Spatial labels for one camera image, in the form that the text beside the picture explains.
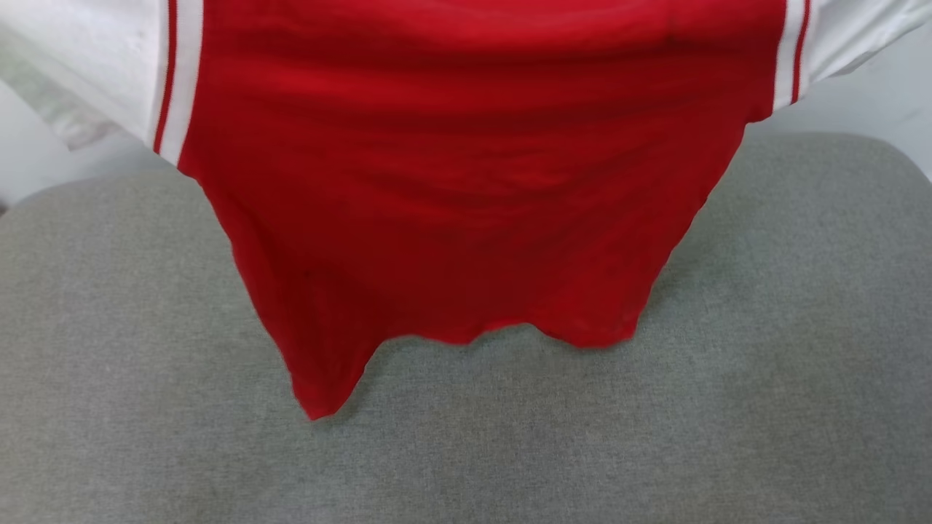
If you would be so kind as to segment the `red shirt with white sleeves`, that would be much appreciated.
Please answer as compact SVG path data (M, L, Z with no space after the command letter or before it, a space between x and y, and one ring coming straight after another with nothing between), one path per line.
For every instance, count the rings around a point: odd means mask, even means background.
M0 55L196 180L294 395L384 341L636 331L746 126L932 0L0 0Z

